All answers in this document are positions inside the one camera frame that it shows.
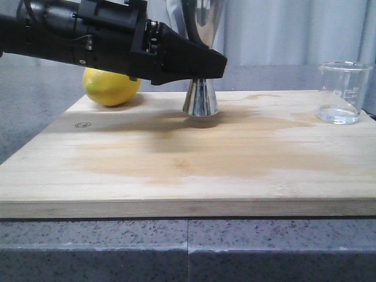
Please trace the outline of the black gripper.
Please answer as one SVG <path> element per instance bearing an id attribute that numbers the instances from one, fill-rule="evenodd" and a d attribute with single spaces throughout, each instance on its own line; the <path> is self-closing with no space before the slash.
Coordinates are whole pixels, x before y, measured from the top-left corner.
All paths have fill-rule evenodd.
<path id="1" fill-rule="evenodd" d="M 222 78 L 227 58 L 147 17 L 146 1 L 81 1 L 75 17 L 88 28 L 92 68 L 163 85 L 184 79 Z"/>

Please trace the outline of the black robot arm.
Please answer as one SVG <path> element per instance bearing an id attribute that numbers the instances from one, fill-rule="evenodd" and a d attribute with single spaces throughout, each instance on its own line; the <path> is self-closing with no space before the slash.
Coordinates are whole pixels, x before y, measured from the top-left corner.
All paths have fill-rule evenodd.
<path id="1" fill-rule="evenodd" d="M 226 58 L 147 17 L 146 1 L 2 1 L 1 52 L 80 65 L 153 85 L 217 79 Z"/>

